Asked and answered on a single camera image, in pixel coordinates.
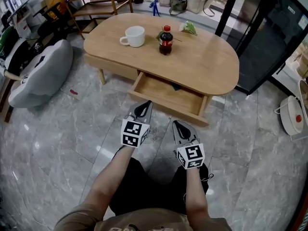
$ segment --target black shorts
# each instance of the black shorts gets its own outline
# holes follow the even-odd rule
[[[200,179],[208,179],[208,169],[199,167]],[[208,189],[202,181],[203,190]],[[163,185],[145,173],[141,163],[131,158],[125,176],[109,204],[116,216],[144,208],[164,208],[186,215],[186,170],[180,166],[172,181]]]

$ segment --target brown shirt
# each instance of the brown shirt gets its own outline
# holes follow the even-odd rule
[[[101,221],[95,206],[81,204],[62,217],[54,231],[193,231],[185,215],[149,208]],[[231,231],[223,218],[206,219],[195,231]]]

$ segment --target gray chair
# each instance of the gray chair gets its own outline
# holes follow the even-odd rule
[[[10,105],[29,108],[47,102],[65,82],[72,62],[73,48],[68,41],[61,40],[48,46],[21,72],[21,81],[14,82],[9,96]]]

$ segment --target bottle label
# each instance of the bottle label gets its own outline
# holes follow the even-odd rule
[[[161,46],[172,46],[172,41],[163,41],[163,40],[159,39],[159,44]]]

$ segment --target marble floor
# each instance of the marble floor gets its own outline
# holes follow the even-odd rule
[[[102,86],[83,62],[82,39],[72,35],[69,41],[74,63],[61,90],[46,105],[14,109],[10,123],[0,127],[0,225],[8,230],[52,230],[85,198],[120,146],[132,81],[106,73]],[[214,98],[204,114],[207,128],[195,126],[214,174],[210,216],[226,218],[234,231],[282,231],[297,206],[308,140],[291,142],[282,129],[273,109],[285,97],[269,82],[248,97],[234,90]],[[174,119],[154,110],[149,138],[133,155],[162,183],[179,166],[172,152]],[[112,215],[108,210],[105,218]]]

